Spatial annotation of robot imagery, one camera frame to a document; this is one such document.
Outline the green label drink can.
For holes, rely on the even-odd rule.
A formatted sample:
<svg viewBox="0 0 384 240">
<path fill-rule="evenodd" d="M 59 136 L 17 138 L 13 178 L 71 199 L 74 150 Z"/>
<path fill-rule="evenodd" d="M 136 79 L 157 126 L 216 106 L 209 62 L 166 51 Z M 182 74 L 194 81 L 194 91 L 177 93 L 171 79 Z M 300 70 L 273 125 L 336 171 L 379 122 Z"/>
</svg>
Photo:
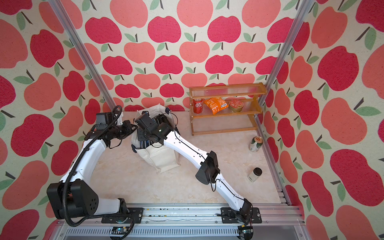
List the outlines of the green label drink can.
<svg viewBox="0 0 384 240">
<path fill-rule="evenodd" d="M 264 143 L 264 140 L 263 138 L 259 137 L 259 136 L 255 136 L 252 138 L 250 144 L 249 144 L 249 150 L 251 152 L 257 152 L 260 150 L 260 148 L 262 147 Z"/>
</svg>

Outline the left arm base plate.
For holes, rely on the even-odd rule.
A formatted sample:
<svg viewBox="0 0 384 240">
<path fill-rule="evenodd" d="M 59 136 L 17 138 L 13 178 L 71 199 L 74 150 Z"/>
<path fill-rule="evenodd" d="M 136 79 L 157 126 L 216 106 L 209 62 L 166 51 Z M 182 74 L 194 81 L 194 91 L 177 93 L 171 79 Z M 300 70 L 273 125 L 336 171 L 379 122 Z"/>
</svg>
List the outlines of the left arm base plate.
<svg viewBox="0 0 384 240">
<path fill-rule="evenodd" d="M 143 217 L 143 208 L 127 208 L 122 213 L 109 214 L 102 218 L 103 224 L 140 224 Z"/>
</svg>

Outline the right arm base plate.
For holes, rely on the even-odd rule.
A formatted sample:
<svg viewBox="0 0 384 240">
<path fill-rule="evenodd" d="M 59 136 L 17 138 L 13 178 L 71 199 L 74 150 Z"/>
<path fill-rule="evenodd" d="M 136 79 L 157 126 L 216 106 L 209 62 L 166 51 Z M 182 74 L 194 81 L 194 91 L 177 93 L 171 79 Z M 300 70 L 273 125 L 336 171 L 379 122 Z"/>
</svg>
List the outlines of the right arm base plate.
<svg viewBox="0 0 384 240">
<path fill-rule="evenodd" d="M 231 208 L 221 208 L 217 215 L 222 219 L 223 224 L 261 224 L 262 216 L 258 208 L 251 208 L 248 213 L 234 211 Z"/>
</svg>

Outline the orange snack bag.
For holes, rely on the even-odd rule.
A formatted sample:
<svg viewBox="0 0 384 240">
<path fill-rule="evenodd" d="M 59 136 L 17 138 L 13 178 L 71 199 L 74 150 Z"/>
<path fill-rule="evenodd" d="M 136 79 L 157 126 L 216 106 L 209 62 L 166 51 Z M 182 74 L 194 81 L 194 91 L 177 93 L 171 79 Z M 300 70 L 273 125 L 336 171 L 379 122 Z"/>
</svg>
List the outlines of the orange snack bag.
<svg viewBox="0 0 384 240">
<path fill-rule="evenodd" d="M 212 111 L 213 115 L 229 107 L 227 102 L 222 98 L 210 98 L 204 100 L 204 104 Z"/>
</svg>

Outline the aluminium front rail frame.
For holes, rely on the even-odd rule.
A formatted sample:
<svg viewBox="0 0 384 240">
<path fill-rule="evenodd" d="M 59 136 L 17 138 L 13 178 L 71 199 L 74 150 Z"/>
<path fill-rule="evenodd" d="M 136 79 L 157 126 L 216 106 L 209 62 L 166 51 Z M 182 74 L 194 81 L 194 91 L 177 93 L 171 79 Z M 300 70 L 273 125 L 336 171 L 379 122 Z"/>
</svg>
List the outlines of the aluminium front rail frame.
<svg viewBox="0 0 384 240">
<path fill-rule="evenodd" d="M 78 227 L 56 221 L 49 240 L 309 240 L 305 221 L 297 207 L 255 204 L 253 222 L 245 226 L 229 219 L 224 204 L 128 205 L 130 220 L 90 219 Z"/>
</svg>

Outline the blue paddle case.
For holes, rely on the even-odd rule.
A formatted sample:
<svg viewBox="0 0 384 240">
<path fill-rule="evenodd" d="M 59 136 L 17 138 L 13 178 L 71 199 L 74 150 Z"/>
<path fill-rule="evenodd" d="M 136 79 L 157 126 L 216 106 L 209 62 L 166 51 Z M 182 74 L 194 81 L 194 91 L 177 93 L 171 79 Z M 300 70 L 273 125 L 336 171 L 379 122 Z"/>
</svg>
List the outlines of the blue paddle case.
<svg viewBox="0 0 384 240">
<path fill-rule="evenodd" d="M 153 144 L 154 142 L 151 140 L 140 141 L 139 139 L 134 139 L 132 141 L 132 146 L 133 146 L 133 149 L 135 150 L 146 149 L 149 146 L 152 146 Z"/>
</svg>

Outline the small black-capped jar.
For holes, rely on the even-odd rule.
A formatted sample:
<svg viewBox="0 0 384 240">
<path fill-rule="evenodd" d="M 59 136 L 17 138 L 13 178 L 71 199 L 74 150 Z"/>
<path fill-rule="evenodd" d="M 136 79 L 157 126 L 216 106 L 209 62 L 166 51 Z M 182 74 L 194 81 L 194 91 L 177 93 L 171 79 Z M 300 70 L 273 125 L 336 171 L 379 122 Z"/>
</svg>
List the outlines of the small black-capped jar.
<svg viewBox="0 0 384 240">
<path fill-rule="evenodd" d="M 254 168 L 249 174 L 248 179 L 250 182 L 255 182 L 263 174 L 262 169 Z"/>
</svg>

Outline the red lidded round tin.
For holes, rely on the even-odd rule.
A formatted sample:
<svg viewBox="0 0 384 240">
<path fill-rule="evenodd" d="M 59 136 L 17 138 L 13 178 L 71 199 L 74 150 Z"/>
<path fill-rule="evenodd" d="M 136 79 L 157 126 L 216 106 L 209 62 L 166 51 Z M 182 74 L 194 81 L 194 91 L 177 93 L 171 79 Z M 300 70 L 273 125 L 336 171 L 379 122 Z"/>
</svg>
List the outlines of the red lidded round tin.
<svg viewBox="0 0 384 240">
<path fill-rule="evenodd" d="M 243 110 L 244 103 L 237 99 L 232 99 L 229 102 L 229 108 L 233 113 L 239 113 Z"/>
</svg>

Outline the white canvas tote bag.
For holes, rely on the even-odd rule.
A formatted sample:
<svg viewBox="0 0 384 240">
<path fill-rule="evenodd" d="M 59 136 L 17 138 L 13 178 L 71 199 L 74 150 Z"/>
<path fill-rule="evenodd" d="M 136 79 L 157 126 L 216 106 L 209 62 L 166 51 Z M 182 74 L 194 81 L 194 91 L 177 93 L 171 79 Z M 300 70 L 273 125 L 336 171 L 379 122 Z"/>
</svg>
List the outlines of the white canvas tote bag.
<svg viewBox="0 0 384 240">
<path fill-rule="evenodd" d="M 152 106 L 147 109 L 143 109 L 141 111 L 137 111 L 135 118 L 140 117 L 140 115 L 145 111 L 149 112 L 151 118 L 160 114 L 166 114 L 166 117 L 171 122 L 172 127 L 176 126 L 174 118 L 170 114 L 166 113 L 167 108 L 162 106 L 161 104 Z M 131 146 L 132 141 L 134 139 L 138 139 L 137 130 L 132 134 Z M 152 146 L 149 146 L 146 149 L 133 149 L 133 151 L 134 153 L 137 153 L 147 164 L 155 168 L 157 174 L 180 166 L 179 153 L 166 146 L 161 145 L 160 143 L 154 143 Z"/>
</svg>

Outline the red soda can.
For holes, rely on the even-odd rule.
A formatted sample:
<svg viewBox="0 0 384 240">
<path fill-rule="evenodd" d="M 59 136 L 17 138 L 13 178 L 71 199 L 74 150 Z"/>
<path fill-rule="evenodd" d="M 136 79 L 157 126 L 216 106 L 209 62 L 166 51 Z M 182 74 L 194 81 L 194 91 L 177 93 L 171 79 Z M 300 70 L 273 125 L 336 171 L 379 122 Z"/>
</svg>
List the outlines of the red soda can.
<svg viewBox="0 0 384 240">
<path fill-rule="evenodd" d="M 193 112 L 200 114 L 203 111 L 203 99 L 193 99 Z"/>
</svg>

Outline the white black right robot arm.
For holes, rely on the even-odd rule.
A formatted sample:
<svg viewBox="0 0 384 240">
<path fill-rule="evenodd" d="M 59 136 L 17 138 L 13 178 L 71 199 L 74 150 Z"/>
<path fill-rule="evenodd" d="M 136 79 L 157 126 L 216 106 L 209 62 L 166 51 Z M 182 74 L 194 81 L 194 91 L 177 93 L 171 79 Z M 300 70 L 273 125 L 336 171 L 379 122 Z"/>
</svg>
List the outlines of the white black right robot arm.
<svg viewBox="0 0 384 240">
<path fill-rule="evenodd" d="M 203 151 L 178 132 L 176 127 L 166 122 L 158 123 L 149 114 L 143 113 L 135 123 L 144 132 L 144 137 L 153 143 L 166 146 L 189 160 L 197 169 L 196 179 L 204 185 L 210 185 L 212 191 L 218 192 L 229 204 L 240 223 L 249 224 L 252 221 L 253 206 L 250 201 L 238 194 L 226 181 L 219 169 L 217 154 Z"/>
</svg>

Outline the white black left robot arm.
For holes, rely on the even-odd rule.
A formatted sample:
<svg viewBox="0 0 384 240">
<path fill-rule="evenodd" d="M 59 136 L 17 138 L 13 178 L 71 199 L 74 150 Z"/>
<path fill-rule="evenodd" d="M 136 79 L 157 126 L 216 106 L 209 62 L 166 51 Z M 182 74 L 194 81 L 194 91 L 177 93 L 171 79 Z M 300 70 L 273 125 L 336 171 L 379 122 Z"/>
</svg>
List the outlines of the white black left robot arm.
<svg viewBox="0 0 384 240">
<path fill-rule="evenodd" d="M 135 223 L 124 199 L 99 198 L 89 186 L 96 164 L 103 152 L 110 148 L 111 141 L 122 141 L 137 129 L 130 121 L 121 120 L 122 110 L 122 106 L 116 106 L 109 113 L 97 114 L 96 124 L 85 136 L 82 150 L 73 165 L 58 183 L 47 188 L 55 217 L 65 220 L 70 227 L 97 218 Z"/>
</svg>

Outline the wooden two-tier shelf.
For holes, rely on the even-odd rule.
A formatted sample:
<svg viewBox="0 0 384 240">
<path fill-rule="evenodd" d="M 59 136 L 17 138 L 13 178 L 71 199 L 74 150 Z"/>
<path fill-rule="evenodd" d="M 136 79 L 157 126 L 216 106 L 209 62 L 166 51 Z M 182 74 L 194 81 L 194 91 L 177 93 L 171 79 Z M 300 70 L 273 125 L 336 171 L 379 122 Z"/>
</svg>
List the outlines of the wooden two-tier shelf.
<svg viewBox="0 0 384 240">
<path fill-rule="evenodd" d="M 242 131 L 253 131 L 258 129 L 256 115 L 261 114 L 262 108 L 258 102 L 259 97 L 267 94 L 267 88 L 262 83 L 257 84 L 237 84 L 229 86 L 213 86 L 213 87 L 194 87 L 189 89 L 190 95 L 190 124 L 193 136 L 231 133 Z M 211 98 L 221 98 L 229 103 L 231 100 L 238 98 L 243 103 L 243 108 L 239 112 L 233 112 L 230 108 L 219 111 L 215 115 L 206 105 L 203 105 L 201 113 L 197 114 L 193 111 L 193 101 L 196 99 L 207 100 Z M 215 129 L 213 126 L 207 126 L 203 131 L 195 129 L 194 120 L 204 119 L 208 122 L 211 118 L 247 116 L 251 122 L 248 127 L 241 127 L 240 124 L 234 124 L 229 129 Z"/>
</svg>

